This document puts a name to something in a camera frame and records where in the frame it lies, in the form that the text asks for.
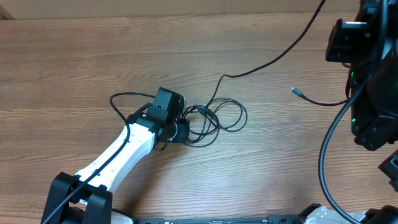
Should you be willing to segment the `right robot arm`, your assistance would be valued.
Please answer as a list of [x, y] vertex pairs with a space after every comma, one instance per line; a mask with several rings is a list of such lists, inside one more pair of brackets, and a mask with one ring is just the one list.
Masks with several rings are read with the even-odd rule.
[[347, 110], [351, 110], [354, 142], [369, 151], [397, 142], [397, 1], [361, 1], [353, 22], [337, 20], [326, 48], [328, 62], [350, 65], [347, 102], [323, 139], [318, 157], [318, 178], [332, 208], [350, 223], [332, 199], [324, 176], [327, 145]]

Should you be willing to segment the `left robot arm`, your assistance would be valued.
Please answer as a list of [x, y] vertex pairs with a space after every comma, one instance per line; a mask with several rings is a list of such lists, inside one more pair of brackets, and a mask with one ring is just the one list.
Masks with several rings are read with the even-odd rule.
[[122, 117], [121, 134], [91, 164], [53, 179], [42, 223], [133, 223], [133, 218], [113, 210], [115, 191], [159, 142], [185, 143], [189, 133], [189, 121], [181, 117], [182, 95], [159, 88], [152, 98], [152, 103]]

